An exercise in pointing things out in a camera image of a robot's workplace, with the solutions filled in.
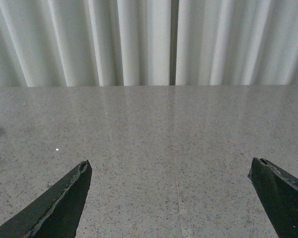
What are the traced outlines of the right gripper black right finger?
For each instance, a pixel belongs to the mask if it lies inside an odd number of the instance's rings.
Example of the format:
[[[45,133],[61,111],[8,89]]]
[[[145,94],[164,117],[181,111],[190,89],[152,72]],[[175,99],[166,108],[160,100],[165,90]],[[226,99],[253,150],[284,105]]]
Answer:
[[[253,158],[248,178],[278,237],[298,238],[298,178],[263,158]]]

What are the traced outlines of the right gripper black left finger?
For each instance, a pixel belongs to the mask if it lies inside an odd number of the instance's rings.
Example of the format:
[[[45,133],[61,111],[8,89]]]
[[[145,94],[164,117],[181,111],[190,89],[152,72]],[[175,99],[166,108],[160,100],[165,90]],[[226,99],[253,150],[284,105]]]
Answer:
[[[0,226],[0,238],[74,238],[91,183],[80,162],[22,211]]]

